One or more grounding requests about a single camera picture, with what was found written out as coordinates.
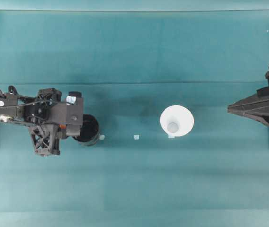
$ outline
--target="table surface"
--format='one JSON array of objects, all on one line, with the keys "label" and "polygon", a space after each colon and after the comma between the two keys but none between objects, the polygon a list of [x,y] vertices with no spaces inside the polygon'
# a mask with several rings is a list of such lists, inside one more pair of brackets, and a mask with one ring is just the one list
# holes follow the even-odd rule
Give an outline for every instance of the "table surface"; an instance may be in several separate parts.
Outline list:
[{"label": "table surface", "polygon": [[[269,226],[269,129],[226,112],[268,65],[269,11],[0,11],[0,88],[81,91],[105,135],[43,158],[0,124],[0,226]],[[187,136],[161,129],[170,105]]]}]

